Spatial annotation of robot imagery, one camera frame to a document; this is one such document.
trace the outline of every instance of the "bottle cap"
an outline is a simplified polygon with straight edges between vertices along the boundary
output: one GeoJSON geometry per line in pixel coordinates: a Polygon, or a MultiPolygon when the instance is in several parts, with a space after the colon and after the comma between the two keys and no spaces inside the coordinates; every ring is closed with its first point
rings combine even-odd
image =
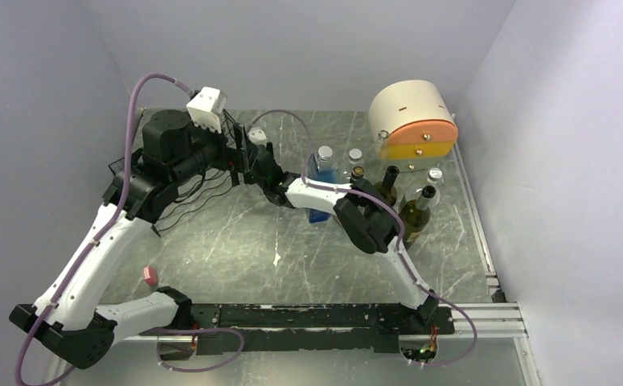
{"type": "Polygon", "coordinates": [[[438,167],[433,167],[427,173],[427,182],[429,183],[438,183],[441,181],[441,178],[444,177],[444,173],[441,172],[441,169],[438,167]]]}
{"type": "Polygon", "coordinates": [[[353,169],[351,169],[351,180],[355,181],[357,179],[362,179],[363,178],[363,168],[361,166],[354,166],[353,169]]]}
{"type": "Polygon", "coordinates": [[[330,146],[321,146],[318,148],[318,158],[321,161],[327,161],[332,158],[332,149],[330,146]]]}
{"type": "Polygon", "coordinates": [[[386,130],[380,130],[379,133],[377,133],[377,138],[375,142],[385,143],[387,141],[387,138],[389,138],[389,132],[386,130]]]}
{"type": "Polygon", "coordinates": [[[362,156],[363,152],[360,149],[349,150],[349,162],[358,163],[359,161],[361,161],[362,156]]]}

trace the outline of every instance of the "gray floor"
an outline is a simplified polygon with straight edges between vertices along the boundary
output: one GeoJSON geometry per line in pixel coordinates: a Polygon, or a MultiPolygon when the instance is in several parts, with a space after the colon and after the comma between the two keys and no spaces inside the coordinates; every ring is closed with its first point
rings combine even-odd
{"type": "MultiPolygon", "coordinates": [[[[152,112],[146,110],[141,124],[152,112]]],[[[231,113],[245,123],[256,112],[231,113]]],[[[352,147],[366,149],[371,144],[366,113],[299,113],[313,131],[315,143],[331,146],[342,157],[352,147]]],[[[298,171],[309,153],[303,128],[282,116],[266,117],[260,126],[273,142],[282,167],[298,171]]],[[[490,302],[453,155],[438,166],[444,172],[438,186],[443,193],[441,203],[409,254],[423,279],[439,294],[453,302],[490,302]]],[[[424,178],[425,172],[402,174],[397,187],[424,178]]],[[[219,183],[221,179],[203,189],[219,183]]],[[[205,191],[198,201],[160,221],[158,228],[168,227],[183,212],[228,188],[226,182],[205,191]]],[[[193,302],[394,302],[391,284],[378,270],[376,258],[356,249],[333,220],[309,224],[304,211],[275,207],[256,186],[240,185],[181,218],[161,239],[150,235],[136,245],[101,303],[126,302],[150,294],[152,289],[141,278],[146,265],[156,268],[161,285],[171,285],[193,302]]]]}
{"type": "MultiPolygon", "coordinates": [[[[440,339],[442,359],[465,350],[468,339],[440,339]]],[[[64,386],[161,384],[188,386],[227,385],[345,385],[385,384],[524,386],[522,368],[512,339],[480,339],[472,353],[450,366],[408,366],[401,355],[371,350],[247,352],[235,362],[211,372],[171,373],[157,365],[154,343],[124,342],[113,347],[96,366],[75,370],[64,386]]],[[[180,368],[204,368],[231,353],[193,356],[172,362],[180,368]]],[[[54,371],[60,374],[61,369],[54,371]]]]}

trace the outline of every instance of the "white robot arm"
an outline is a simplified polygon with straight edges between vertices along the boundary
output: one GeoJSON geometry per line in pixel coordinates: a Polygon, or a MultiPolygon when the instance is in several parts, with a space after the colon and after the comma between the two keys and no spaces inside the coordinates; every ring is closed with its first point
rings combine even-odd
{"type": "MultiPolygon", "coordinates": [[[[338,187],[349,187],[349,185],[338,185],[338,187]]],[[[295,208],[312,208],[319,211],[334,213],[334,206],[340,199],[345,198],[346,194],[334,191],[321,191],[312,187],[307,187],[301,179],[294,179],[289,184],[285,193],[289,202],[295,208]]],[[[53,291],[62,281],[63,276],[69,270],[79,251],[90,241],[96,229],[100,229],[115,211],[115,205],[108,203],[101,205],[98,210],[98,216],[93,222],[89,233],[82,242],[73,258],[70,260],[64,271],[58,276],[54,283],[47,291],[40,296],[33,306],[22,305],[16,307],[11,314],[11,321],[18,324],[24,330],[28,330],[31,325],[28,321],[34,321],[34,317],[50,304],[53,291]]],[[[76,272],[74,278],[66,287],[63,297],[57,307],[48,315],[44,323],[50,330],[56,329],[58,334],[42,340],[44,345],[54,351],[56,354],[64,356],[64,352],[72,352],[72,348],[67,350],[64,346],[76,344],[76,356],[64,357],[67,361],[74,364],[78,368],[88,368],[107,352],[114,344],[130,336],[137,335],[144,331],[155,327],[164,327],[172,325],[172,322],[179,322],[180,310],[190,307],[190,299],[172,289],[160,289],[148,297],[126,302],[117,305],[99,305],[100,296],[112,280],[114,273],[119,268],[125,257],[125,251],[136,240],[146,236],[151,231],[152,224],[134,218],[128,220],[120,219],[104,237],[100,239],[100,243],[91,251],[87,259],[76,272]],[[68,334],[84,338],[87,330],[92,325],[105,326],[104,329],[109,330],[106,338],[96,339],[91,344],[84,344],[80,339],[68,342],[68,334]]],[[[415,267],[407,254],[405,254],[403,245],[400,246],[402,255],[405,256],[407,264],[410,265],[411,271],[417,274],[415,267]]],[[[383,272],[387,273],[396,290],[398,301],[411,309],[417,309],[425,304],[427,295],[419,290],[417,284],[426,285],[420,276],[417,281],[412,280],[400,257],[397,254],[396,237],[393,238],[388,245],[385,253],[376,254],[377,261],[381,265],[383,272]]],[[[176,325],[174,328],[188,328],[187,326],[176,325]]]]}

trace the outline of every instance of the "pink object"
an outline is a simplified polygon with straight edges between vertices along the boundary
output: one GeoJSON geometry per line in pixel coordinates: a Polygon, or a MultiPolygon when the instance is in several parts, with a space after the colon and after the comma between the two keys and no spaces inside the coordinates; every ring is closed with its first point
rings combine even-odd
{"type": "Polygon", "coordinates": [[[146,281],[146,284],[155,287],[158,283],[158,271],[155,270],[152,266],[147,266],[143,269],[143,280],[146,281]]]}

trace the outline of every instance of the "cylindrical container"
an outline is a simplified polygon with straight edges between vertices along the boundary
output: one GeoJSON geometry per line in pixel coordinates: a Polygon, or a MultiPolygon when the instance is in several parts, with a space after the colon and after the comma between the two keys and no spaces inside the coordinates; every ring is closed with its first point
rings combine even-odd
{"type": "Polygon", "coordinates": [[[363,177],[371,183],[378,182],[389,166],[388,150],[385,146],[388,138],[389,133],[387,131],[380,131],[377,137],[373,139],[370,149],[364,154],[362,165],[365,175],[363,177]]]}
{"type": "Polygon", "coordinates": [[[437,189],[432,185],[428,185],[420,190],[420,194],[416,199],[406,202],[404,207],[399,211],[399,217],[404,222],[404,246],[406,249],[416,241],[420,234],[424,231],[424,227],[429,223],[432,210],[429,204],[437,193],[437,189]]]}
{"type": "Polygon", "coordinates": [[[439,201],[441,201],[441,188],[437,187],[437,184],[441,182],[442,178],[444,178],[444,173],[438,167],[433,167],[427,172],[427,182],[437,188],[437,194],[434,195],[432,202],[429,204],[429,207],[432,209],[439,205],[439,201]]]}
{"type": "Polygon", "coordinates": [[[405,80],[377,94],[368,110],[374,141],[389,135],[379,156],[402,170],[431,167],[441,160],[458,138],[451,114],[434,84],[405,80]]]}
{"type": "MultiPolygon", "coordinates": [[[[337,167],[334,165],[333,151],[329,146],[321,146],[314,155],[315,165],[309,168],[307,176],[309,179],[322,183],[337,182],[337,167]]],[[[307,215],[310,223],[325,221],[330,218],[330,213],[318,211],[316,209],[307,209],[307,215]]]]}

